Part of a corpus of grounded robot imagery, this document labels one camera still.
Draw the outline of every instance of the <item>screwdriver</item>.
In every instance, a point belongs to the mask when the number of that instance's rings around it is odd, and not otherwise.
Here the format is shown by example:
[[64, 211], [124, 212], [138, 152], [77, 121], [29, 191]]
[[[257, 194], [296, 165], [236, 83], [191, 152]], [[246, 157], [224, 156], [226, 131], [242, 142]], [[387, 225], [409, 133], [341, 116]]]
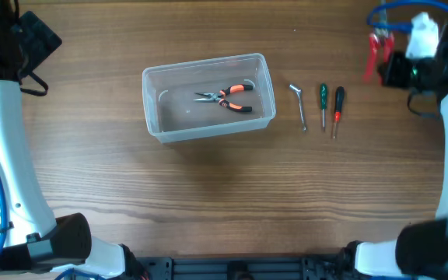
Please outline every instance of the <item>screwdriver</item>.
[[334, 96], [334, 120], [333, 120], [333, 131], [331, 137], [336, 139], [336, 134], [338, 132], [338, 123], [341, 117], [341, 107], [343, 106], [343, 99], [345, 98], [345, 89], [339, 86], [336, 89], [336, 94]]
[[323, 118], [323, 131], [326, 131], [326, 102], [327, 102], [327, 86], [326, 84], [321, 84], [319, 89], [320, 94], [320, 109]]

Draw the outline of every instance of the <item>clear plastic box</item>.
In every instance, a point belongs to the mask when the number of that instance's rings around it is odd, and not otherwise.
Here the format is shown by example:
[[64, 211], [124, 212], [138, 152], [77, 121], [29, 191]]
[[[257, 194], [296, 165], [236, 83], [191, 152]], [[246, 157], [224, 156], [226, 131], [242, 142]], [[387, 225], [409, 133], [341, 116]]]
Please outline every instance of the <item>clear plastic box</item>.
[[[218, 93], [236, 84], [253, 85], [254, 90], [231, 94], [226, 100], [252, 106], [250, 113], [193, 101], [202, 97], [194, 93]], [[148, 131], [162, 143], [265, 128], [276, 115], [271, 76], [262, 54], [147, 68], [143, 103]]]

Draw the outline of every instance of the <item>needle-nose pliers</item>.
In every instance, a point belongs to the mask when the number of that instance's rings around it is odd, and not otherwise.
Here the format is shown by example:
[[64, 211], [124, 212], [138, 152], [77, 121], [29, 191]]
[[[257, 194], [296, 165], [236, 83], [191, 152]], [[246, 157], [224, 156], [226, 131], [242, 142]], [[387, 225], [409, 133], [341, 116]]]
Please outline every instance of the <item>needle-nose pliers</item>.
[[201, 96], [205, 96], [205, 98], [198, 98], [194, 101], [197, 102], [218, 102], [220, 106], [230, 109], [234, 112], [240, 113], [249, 113], [252, 111], [252, 107], [244, 107], [240, 105], [236, 105], [230, 103], [228, 100], [225, 100], [224, 97], [228, 96], [231, 93], [238, 93], [242, 91], [254, 90], [254, 86], [252, 85], [235, 85], [230, 86], [227, 89], [221, 90], [219, 93], [195, 93]]

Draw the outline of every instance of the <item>red clip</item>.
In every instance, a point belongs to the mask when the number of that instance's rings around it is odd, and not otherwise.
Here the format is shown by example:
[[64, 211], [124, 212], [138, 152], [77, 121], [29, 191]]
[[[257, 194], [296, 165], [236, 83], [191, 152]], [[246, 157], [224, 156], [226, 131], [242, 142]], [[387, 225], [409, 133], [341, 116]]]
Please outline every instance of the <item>red clip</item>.
[[388, 62], [390, 55], [394, 51], [395, 38], [392, 33], [388, 37], [383, 37], [382, 41], [376, 34], [371, 33], [369, 35], [369, 58], [366, 65], [366, 73], [364, 74], [364, 81], [369, 82], [374, 73], [376, 67], [376, 57], [378, 50], [383, 48], [383, 61]]

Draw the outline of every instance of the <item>wood grain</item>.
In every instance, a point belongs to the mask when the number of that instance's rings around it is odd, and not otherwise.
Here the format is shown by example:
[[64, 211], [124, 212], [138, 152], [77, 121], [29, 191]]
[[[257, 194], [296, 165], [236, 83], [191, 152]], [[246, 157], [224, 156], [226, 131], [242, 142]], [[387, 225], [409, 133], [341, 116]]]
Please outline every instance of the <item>wood grain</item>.
[[[23, 97], [38, 180], [55, 215], [82, 212], [99, 238], [139, 256], [173, 257], [335, 251], [432, 219], [442, 124], [410, 114], [407, 92], [362, 82], [364, 19], [374, 5], [23, 5], [64, 42], [37, 70], [49, 95]], [[148, 133], [145, 68], [255, 52], [275, 91], [277, 115], [266, 129], [169, 145]], [[290, 82], [304, 90], [307, 134]], [[336, 142], [320, 130], [322, 82], [329, 112], [336, 86], [347, 89]]]

